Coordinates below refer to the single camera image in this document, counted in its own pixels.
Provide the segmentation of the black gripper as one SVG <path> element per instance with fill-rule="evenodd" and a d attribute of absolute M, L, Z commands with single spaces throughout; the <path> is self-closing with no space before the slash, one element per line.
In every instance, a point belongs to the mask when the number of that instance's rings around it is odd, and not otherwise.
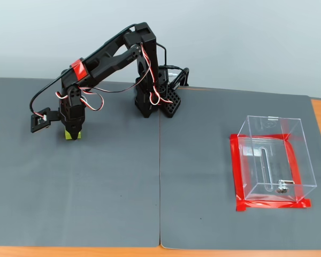
<path fill-rule="evenodd" d="M 76 85 L 62 85 L 59 99 L 60 120 L 66 127 L 66 140 L 81 139 L 82 124 L 85 121 L 85 105 L 81 101 L 81 90 Z"/>

